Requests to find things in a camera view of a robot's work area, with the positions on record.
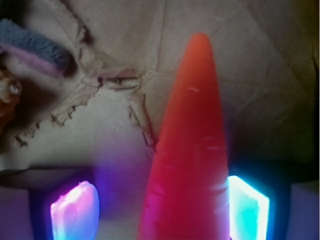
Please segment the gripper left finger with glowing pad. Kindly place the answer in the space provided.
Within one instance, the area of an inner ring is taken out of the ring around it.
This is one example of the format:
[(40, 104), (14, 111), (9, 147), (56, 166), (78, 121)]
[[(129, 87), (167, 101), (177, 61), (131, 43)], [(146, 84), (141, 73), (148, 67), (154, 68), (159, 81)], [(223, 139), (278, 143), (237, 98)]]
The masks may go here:
[(87, 168), (0, 172), (2, 240), (93, 240), (100, 197)]

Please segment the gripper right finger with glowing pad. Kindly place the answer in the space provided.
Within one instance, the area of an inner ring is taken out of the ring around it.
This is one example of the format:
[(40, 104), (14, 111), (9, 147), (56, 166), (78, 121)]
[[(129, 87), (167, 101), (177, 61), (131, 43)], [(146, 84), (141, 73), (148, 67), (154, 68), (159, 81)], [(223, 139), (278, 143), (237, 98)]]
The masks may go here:
[(228, 177), (230, 237), (233, 240), (318, 240), (317, 179)]

